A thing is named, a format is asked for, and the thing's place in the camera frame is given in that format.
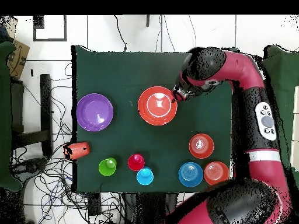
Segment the robot control buttons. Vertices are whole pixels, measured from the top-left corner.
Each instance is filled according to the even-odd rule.
[[[269,104],[266,102],[260,102],[257,104],[255,107],[255,114],[258,121],[260,134],[264,138],[274,141],[277,138],[277,135]]]
[[[270,116],[262,117],[261,121],[265,127],[271,128],[274,126],[274,120]]]

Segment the orange cup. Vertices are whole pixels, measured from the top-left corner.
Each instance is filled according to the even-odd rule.
[[[228,167],[223,162],[210,162],[204,169],[204,179],[209,185],[228,180]]]
[[[69,160],[75,160],[77,158],[88,155],[90,152],[87,142],[72,143],[70,145],[64,145],[64,158]]]
[[[214,142],[207,134],[196,134],[189,142],[190,153],[199,159],[209,157],[214,150]]]

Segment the blue cup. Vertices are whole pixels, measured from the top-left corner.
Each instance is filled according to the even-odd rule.
[[[149,167],[143,167],[137,173],[137,181],[143,185],[147,186],[154,180],[154,175]]]
[[[203,169],[195,162],[186,162],[179,170],[179,180],[186,187],[194,187],[203,180]]]

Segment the purple bowl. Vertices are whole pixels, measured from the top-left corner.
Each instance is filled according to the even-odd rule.
[[[77,122],[83,129],[101,131],[111,123],[113,106],[103,95],[91,93],[78,102],[76,115]]]

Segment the cup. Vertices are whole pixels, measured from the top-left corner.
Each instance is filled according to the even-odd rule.
[[[137,181],[141,185],[147,186],[147,185],[151,184],[153,180],[154,180],[154,175],[149,167],[145,166],[141,170],[138,171]]]
[[[203,180],[203,169],[195,162],[186,162],[179,170],[179,180],[186,187],[194,187]]]
[[[208,158],[214,150],[214,142],[207,134],[196,134],[189,142],[190,153],[199,159]]]
[[[228,180],[230,172],[223,162],[210,162],[204,169],[204,178],[209,185]]]
[[[136,153],[129,157],[128,166],[133,171],[139,171],[144,167],[144,158],[141,154]]]
[[[89,154],[89,145],[87,142],[72,143],[70,145],[65,144],[64,157],[69,160],[75,160]]]
[[[102,160],[99,164],[99,172],[104,176],[112,175],[116,170],[116,160],[112,157]]]

